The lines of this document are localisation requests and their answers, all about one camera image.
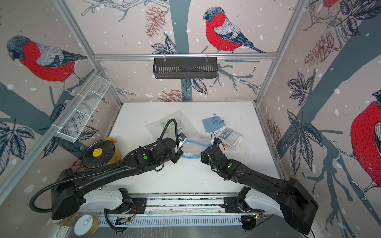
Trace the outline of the grey patterned folded towel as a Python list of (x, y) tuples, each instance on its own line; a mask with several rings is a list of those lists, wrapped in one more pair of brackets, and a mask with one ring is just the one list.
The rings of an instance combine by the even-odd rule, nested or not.
[(217, 137), (219, 137), (222, 143), (231, 151), (237, 150), (243, 140), (243, 136), (231, 128), (225, 128), (218, 133)]

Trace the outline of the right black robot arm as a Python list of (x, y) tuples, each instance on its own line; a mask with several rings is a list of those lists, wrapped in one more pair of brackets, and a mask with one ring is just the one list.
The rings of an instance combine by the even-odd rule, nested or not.
[(279, 205), (279, 214), (296, 231), (308, 235), (318, 210), (318, 203), (296, 179), (273, 178), (228, 159), (216, 144), (201, 152), (207, 164), (224, 180), (246, 185), (271, 198)]

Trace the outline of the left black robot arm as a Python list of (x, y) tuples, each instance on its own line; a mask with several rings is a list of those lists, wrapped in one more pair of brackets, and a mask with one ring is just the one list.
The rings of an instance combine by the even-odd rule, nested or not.
[(153, 171), (168, 161), (177, 163), (183, 155), (181, 148), (181, 143), (171, 138), (159, 139), (149, 146), (131, 151), (123, 160), (103, 168), (81, 173), (75, 173), (71, 168), (63, 170), (56, 180), (59, 185), (51, 190), (52, 219), (64, 219), (79, 211), (80, 206), (89, 201), (85, 195), (96, 188), (122, 178)]

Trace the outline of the white mesh wall shelf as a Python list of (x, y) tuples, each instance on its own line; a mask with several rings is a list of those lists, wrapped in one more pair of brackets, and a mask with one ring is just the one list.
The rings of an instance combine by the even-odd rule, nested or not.
[(69, 142), (77, 141), (110, 85), (110, 81), (97, 76), (86, 93), (79, 95), (81, 100), (71, 110), (62, 126), (59, 126), (55, 137)]

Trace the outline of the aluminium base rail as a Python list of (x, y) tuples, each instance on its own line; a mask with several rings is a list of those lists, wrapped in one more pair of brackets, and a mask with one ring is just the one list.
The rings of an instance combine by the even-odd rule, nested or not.
[(126, 211), (120, 211), (120, 191), (95, 190), (85, 199), (79, 215), (98, 218), (100, 227), (119, 229), (242, 225), (271, 215), (286, 217), (278, 203), (253, 189), (228, 193), (132, 193)]

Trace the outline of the yellow pot black lid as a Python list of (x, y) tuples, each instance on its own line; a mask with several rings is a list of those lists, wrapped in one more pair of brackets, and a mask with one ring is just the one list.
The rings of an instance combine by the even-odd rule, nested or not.
[(93, 143), (83, 153), (83, 165), (88, 169), (96, 169), (121, 161), (123, 157), (116, 143), (111, 137)]

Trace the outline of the clear vacuum bag blue zipper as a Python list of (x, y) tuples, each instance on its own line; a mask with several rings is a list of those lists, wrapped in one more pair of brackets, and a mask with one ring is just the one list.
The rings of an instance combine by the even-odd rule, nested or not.
[(185, 159), (200, 159), (201, 152), (210, 146), (210, 140), (206, 134), (200, 133), (180, 110), (170, 114), (158, 121), (149, 123), (145, 126), (148, 132), (158, 138), (168, 121), (174, 119), (177, 123), (178, 136), (183, 133), (186, 137), (183, 146), (183, 158)]

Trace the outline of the glass jar with metal lid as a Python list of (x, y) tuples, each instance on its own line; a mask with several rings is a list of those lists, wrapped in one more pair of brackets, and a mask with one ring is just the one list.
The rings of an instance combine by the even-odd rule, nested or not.
[(64, 219), (52, 220), (52, 222), (58, 226), (74, 227), (80, 217), (79, 214), (73, 214)]

